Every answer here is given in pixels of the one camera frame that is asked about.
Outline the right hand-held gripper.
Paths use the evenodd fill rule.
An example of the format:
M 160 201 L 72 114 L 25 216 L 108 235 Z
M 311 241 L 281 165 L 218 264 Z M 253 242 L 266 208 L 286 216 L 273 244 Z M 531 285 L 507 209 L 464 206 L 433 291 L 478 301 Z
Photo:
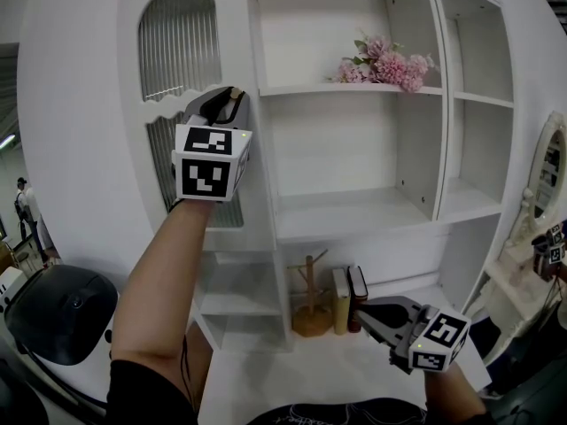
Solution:
M 371 337 L 389 347 L 390 363 L 407 374 L 415 369 L 446 372 L 470 330 L 470 319 L 454 309 L 421 305 L 403 296 L 363 302 L 356 306 L 356 315 Z

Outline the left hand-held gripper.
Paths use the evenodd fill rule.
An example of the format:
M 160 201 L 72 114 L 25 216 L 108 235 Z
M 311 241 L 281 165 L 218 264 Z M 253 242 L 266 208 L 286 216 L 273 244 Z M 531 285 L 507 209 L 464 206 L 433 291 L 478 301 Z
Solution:
M 191 101 L 175 126 L 171 152 L 179 199 L 229 202 L 245 172 L 252 145 L 250 97 L 220 88 Z

